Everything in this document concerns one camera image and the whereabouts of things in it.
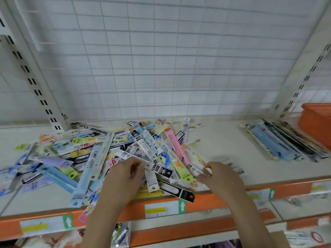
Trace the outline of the person's right hand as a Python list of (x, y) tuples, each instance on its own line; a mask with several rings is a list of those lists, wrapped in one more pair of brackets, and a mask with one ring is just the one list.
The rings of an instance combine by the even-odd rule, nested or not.
[(211, 175), (201, 174), (196, 180), (206, 185), (215, 195), (230, 203), (246, 195), (245, 185), (239, 175), (228, 165), (209, 162)]

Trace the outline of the person's left hand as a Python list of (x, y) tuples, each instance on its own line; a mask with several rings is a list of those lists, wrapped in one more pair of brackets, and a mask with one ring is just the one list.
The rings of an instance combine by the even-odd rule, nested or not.
[(137, 194), (141, 182), (130, 179), (129, 169), (129, 159), (121, 161), (110, 168), (105, 177), (100, 196), (124, 196), (131, 201)]

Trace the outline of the cartoon print toothbrush packet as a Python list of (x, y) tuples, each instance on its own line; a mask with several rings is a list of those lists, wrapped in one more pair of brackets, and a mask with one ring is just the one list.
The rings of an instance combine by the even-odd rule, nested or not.
[(190, 164), (195, 168), (196, 173), (202, 174), (209, 168), (207, 163), (190, 146), (184, 144), (181, 147), (188, 155)]

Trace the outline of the white black toothbrush packet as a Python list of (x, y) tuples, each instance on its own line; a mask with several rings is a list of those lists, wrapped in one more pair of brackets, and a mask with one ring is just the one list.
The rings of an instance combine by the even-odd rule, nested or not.
[(143, 158), (139, 158), (139, 157), (132, 155), (128, 152), (125, 152), (123, 150), (120, 150), (120, 149), (116, 150), (115, 155), (124, 160), (134, 157), (145, 164), (145, 169), (153, 171), (154, 173), (159, 174), (165, 178), (170, 178), (172, 176), (172, 170), (167, 169), (163, 165), (160, 165), (158, 163), (155, 164), (154, 162), (145, 160)]

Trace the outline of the person's right forearm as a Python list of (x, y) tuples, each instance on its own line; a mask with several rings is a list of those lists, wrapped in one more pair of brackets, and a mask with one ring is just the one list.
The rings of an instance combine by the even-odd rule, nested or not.
[(277, 248), (259, 211), (245, 190), (214, 192), (229, 207), (242, 248)]

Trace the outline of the person's left forearm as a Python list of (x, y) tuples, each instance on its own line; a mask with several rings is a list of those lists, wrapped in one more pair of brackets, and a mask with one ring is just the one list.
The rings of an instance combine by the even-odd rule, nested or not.
[(124, 196), (100, 196), (88, 217), (80, 248), (111, 248), (115, 225), (129, 202)]

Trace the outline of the white price label green arrow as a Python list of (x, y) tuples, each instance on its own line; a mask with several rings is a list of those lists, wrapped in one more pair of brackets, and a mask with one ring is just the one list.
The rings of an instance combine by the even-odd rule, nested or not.
[(274, 200), (275, 188), (265, 188), (246, 192), (255, 203), (263, 203)]
[(185, 200), (173, 200), (161, 203), (145, 204), (145, 218), (165, 217), (186, 213)]
[(20, 221), (23, 234), (51, 233), (74, 229), (72, 214)]

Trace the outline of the pile of assorted toothbrush packs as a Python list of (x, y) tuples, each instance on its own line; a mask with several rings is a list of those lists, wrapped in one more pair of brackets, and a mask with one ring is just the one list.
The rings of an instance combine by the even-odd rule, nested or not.
[[(235, 133), (243, 134), (243, 131), (238, 128), (237, 122), (229, 121), (227, 123), (214, 123), (215, 129), (212, 130), (211, 123), (205, 124), (201, 129), (190, 132), (189, 139), (198, 138), (201, 140), (197, 144), (197, 153), (205, 161), (223, 161), (224, 159), (232, 159), (235, 168), (242, 168), (247, 174), (243, 175), (243, 180), (246, 185), (251, 184), (253, 180), (252, 169), (244, 157), (243, 137), (236, 137)], [(1, 128), (0, 127), (0, 168), (14, 166), (16, 162), (21, 163), (26, 158), (26, 148), (14, 150), (19, 145), (33, 144), (38, 142), (39, 135), (46, 133), (54, 135), (48, 126), (40, 127), (16, 127), (16, 128)], [(76, 172), (68, 172), (69, 177), (76, 182), (79, 181), (84, 165), (87, 164), (88, 158), (92, 152), (93, 145), (85, 144), (80, 149), (72, 147), (69, 140), (57, 142), (56, 144), (67, 144), (67, 150), (60, 151), (58, 154), (52, 149), (51, 142), (44, 145), (36, 144), (33, 146), (30, 154), (43, 153), (43, 149), (50, 149), (52, 156), (62, 159), (69, 159), (73, 162), (71, 168)], [(29, 180), (29, 177), (35, 177), (40, 172), (36, 171), (35, 175), (19, 175), (10, 183), (8, 191), (4, 196), (0, 196), (0, 218), (36, 213), (42, 215), (41, 212), (55, 212), (56, 210), (78, 211), (79, 208), (68, 208), (71, 200), (71, 193), (61, 188), (55, 182), (42, 182), (37, 186), (37, 189), (29, 190), (23, 193), (22, 180)]]

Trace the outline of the hanging clear blister pack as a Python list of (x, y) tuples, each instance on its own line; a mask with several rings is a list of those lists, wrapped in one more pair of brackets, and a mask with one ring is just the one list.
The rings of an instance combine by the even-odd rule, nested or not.
[(120, 222), (115, 225), (111, 240), (111, 248), (129, 248), (131, 226), (131, 221)]

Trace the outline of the neat stack of toothbrush packs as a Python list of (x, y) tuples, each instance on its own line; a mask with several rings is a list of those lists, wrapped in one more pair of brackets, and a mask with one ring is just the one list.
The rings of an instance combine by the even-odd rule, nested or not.
[(240, 125), (275, 161), (319, 162), (331, 158), (331, 151), (298, 132), (287, 122), (265, 119)]

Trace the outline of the orange plastic bin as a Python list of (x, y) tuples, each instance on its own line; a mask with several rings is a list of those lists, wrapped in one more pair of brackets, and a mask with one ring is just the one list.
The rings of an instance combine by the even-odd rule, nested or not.
[(331, 151), (331, 102), (305, 103), (301, 107), (299, 128)]

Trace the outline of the white slotted shelf upright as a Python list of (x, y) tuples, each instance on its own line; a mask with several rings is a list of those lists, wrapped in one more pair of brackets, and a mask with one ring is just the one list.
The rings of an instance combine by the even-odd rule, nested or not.
[(331, 0), (273, 102), (269, 118), (284, 120), (331, 49)]
[(42, 73), (14, 0), (0, 0), (0, 127), (70, 127)]

